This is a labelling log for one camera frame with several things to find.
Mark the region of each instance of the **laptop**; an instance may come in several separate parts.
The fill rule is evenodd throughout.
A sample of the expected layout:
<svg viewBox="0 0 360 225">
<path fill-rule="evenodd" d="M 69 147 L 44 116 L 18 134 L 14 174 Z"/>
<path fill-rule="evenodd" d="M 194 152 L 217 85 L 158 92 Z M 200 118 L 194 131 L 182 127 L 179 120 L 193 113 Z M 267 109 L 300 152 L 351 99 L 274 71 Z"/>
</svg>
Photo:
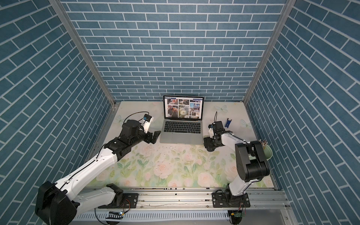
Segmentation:
<svg viewBox="0 0 360 225">
<path fill-rule="evenodd" d="M 202 145 L 204 97 L 164 95 L 163 102 L 160 143 Z"/>
</svg>

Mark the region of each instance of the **metal frame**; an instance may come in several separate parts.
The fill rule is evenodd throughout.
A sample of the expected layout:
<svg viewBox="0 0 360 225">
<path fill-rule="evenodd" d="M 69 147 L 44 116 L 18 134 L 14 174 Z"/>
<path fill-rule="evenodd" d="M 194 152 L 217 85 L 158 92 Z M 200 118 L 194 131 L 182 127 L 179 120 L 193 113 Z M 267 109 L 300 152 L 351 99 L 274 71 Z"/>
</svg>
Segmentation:
<svg viewBox="0 0 360 225">
<path fill-rule="evenodd" d="M 82 42 L 79 34 L 77 33 L 74 24 L 72 24 L 69 15 L 66 13 L 64 6 L 61 4 L 60 0 L 49 0 L 51 6 L 55 10 L 56 14 L 58 15 L 60 21 L 63 23 L 66 31 L 69 33 L 72 41 L 75 43 L 77 49 L 79 50 L 80 54 L 84 58 L 86 64 L 90 68 L 93 76 L 98 81 L 101 89 L 105 93 L 106 97 L 108 98 L 109 102 L 112 106 L 115 105 L 115 100 L 111 95 L 109 89 L 107 88 L 103 78 L 101 77 L 98 69 L 95 66 L 95 63 L 91 56 L 89 55 L 87 49 L 85 48 L 84 43 Z"/>
<path fill-rule="evenodd" d="M 281 12 L 281 15 L 279 17 L 279 21 L 276 23 L 275 29 L 270 37 L 269 43 L 266 46 L 266 49 L 264 51 L 264 55 L 261 58 L 261 61 L 256 69 L 255 75 L 252 79 L 252 81 L 250 82 L 250 86 L 248 88 L 248 91 L 245 94 L 244 97 L 244 104 L 246 105 L 248 103 L 248 101 L 250 100 L 251 94 L 255 89 L 255 86 L 257 84 L 257 81 L 260 79 L 261 73 L 263 72 L 265 65 L 267 63 L 267 60 L 270 57 L 270 54 L 276 44 L 276 41 L 278 40 L 281 31 L 283 30 L 283 27 L 285 25 L 286 20 L 288 19 L 288 16 L 295 4 L 296 0 L 287 0 L 284 8 Z"/>
<path fill-rule="evenodd" d="M 100 187 L 84 188 L 85 194 Z M 125 193 L 138 193 L 137 208 L 132 210 L 237 210 L 238 208 L 213 208 L 212 193 L 217 188 L 130 188 Z M 287 210 L 290 204 L 284 191 L 273 188 L 251 188 L 247 190 L 251 207 L 247 210 Z"/>
</svg>

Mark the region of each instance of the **table surface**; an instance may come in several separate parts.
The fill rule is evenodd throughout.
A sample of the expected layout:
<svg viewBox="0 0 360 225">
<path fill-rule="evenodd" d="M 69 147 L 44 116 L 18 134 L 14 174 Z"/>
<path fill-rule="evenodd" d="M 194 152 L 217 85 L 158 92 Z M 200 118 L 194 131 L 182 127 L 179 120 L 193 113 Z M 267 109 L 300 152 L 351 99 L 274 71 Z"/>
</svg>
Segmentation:
<svg viewBox="0 0 360 225">
<path fill-rule="evenodd" d="M 121 102 L 107 133 L 107 143 L 121 132 L 123 120 L 130 114 L 148 111 L 154 117 L 149 132 L 161 130 L 164 121 L 163 102 Z M 242 102 L 204 102 L 204 137 L 209 136 L 207 126 L 214 121 L 231 121 L 229 128 L 242 139 L 256 140 L 250 119 Z M 144 113 L 129 119 L 139 120 Z M 155 144 L 141 142 L 134 146 L 117 164 L 100 173 L 87 186 L 105 186 L 114 183 L 119 187 L 225 187 L 237 175 L 235 152 L 227 146 L 208 152 L 203 145 Z M 273 188 L 270 176 L 252 187 Z"/>
</svg>

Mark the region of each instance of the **light blue butterfly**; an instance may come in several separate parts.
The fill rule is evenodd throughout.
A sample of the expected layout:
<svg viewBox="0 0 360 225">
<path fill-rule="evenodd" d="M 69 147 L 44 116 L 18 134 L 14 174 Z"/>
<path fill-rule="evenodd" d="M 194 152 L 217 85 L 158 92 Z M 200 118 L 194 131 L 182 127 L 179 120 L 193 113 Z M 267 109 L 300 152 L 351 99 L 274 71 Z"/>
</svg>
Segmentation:
<svg viewBox="0 0 360 225">
<path fill-rule="evenodd" d="M 223 107 L 215 106 L 215 108 L 216 108 L 216 109 L 221 109 L 221 110 L 224 111 L 224 112 L 228 112 L 228 110 L 226 109 L 226 108 L 227 108 L 226 105 L 224 105 Z"/>
</svg>

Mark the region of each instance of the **web page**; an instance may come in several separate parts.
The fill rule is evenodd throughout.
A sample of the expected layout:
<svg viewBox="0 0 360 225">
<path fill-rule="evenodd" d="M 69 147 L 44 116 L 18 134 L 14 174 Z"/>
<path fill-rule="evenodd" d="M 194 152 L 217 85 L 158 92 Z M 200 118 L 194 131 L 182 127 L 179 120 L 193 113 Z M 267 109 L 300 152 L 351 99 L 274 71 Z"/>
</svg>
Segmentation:
<svg viewBox="0 0 360 225">
<path fill-rule="evenodd" d="M 201 119 L 202 104 L 202 98 L 165 97 L 165 116 Z"/>
</svg>

